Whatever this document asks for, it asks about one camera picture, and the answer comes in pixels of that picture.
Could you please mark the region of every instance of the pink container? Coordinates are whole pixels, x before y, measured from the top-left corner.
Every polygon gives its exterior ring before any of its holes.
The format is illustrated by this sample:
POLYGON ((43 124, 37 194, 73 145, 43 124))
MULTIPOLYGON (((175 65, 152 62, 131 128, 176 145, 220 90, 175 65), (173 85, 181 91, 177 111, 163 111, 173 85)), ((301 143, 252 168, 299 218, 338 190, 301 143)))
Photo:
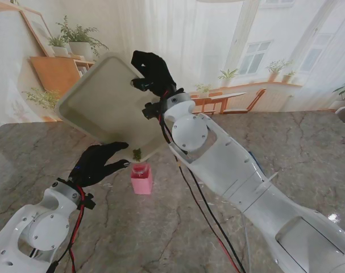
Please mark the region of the pink container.
POLYGON ((134 193, 137 195, 150 195, 152 192, 152 172, 148 163, 132 165, 131 180, 134 193))

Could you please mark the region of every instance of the table leg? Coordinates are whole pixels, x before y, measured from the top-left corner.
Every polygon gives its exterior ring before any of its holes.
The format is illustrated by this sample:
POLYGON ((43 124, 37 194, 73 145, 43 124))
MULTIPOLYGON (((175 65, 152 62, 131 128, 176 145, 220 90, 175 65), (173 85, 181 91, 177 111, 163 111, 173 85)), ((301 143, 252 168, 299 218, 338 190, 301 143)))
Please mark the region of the table leg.
POLYGON ((225 110, 226 107, 227 107, 227 103, 228 103, 228 98, 225 98, 225 99, 222 101, 222 106, 220 107, 220 113, 221 113, 221 114, 224 114, 224 110, 225 110))

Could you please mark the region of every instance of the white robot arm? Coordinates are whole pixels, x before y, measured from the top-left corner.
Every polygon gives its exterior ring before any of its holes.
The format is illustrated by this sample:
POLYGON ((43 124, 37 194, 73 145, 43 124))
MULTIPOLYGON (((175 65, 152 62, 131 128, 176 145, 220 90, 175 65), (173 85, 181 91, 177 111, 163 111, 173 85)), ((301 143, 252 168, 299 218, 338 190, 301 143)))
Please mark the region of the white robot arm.
POLYGON ((61 182, 45 190, 41 202, 20 208, 0 232, 0 273, 45 273, 69 227, 69 216, 77 209, 80 195, 61 182), (37 249, 26 255, 19 240, 37 249))
POLYGON ((194 107, 186 93, 166 100, 171 151, 250 219, 284 272, 345 273, 345 231, 285 196, 234 138, 208 116, 193 115, 194 107))

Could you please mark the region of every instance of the plastic tray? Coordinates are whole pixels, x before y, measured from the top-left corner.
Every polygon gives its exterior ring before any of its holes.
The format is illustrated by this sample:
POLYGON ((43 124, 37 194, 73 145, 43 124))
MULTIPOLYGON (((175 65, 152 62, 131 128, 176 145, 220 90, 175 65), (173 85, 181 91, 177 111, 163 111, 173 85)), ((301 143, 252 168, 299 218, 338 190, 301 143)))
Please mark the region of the plastic tray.
POLYGON ((158 98, 130 85, 140 73, 120 56, 107 53, 63 96, 56 105, 59 117, 101 143, 127 142, 120 152, 133 161, 134 149, 142 151, 142 161, 165 142, 155 119, 142 114, 147 102, 158 98))

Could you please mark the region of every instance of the wooden chair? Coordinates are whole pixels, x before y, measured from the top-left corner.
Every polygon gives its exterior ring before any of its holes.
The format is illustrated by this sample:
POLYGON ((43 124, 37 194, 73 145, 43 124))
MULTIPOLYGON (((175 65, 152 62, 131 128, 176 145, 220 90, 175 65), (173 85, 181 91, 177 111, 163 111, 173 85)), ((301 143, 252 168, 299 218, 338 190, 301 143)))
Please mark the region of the wooden chair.
POLYGON ((201 111, 193 111, 193 114, 205 113, 205 105, 211 103, 211 98, 193 98, 195 106, 201 106, 201 111))
MULTIPOLYGON (((223 94, 223 92, 211 93, 211 94, 209 94, 209 98, 215 97, 215 96, 221 96, 222 94, 223 94)), ((215 103, 212 103, 212 104, 214 104, 213 109, 205 111, 204 114, 214 115, 214 113, 216 112, 215 106, 216 106, 217 103, 215 102, 215 103)))
POLYGON ((253 109, 253 107, 256 105, 260 97, 265 93, 266 88, 261 88, 257 92, 257 96, 254 98, 254 100, 249 104, 249 106, 246 109, 238 109, 238 108, 232 108, 232 109, 226 109, 224 110, 224 114, 245 114, 248 113, 253 109))

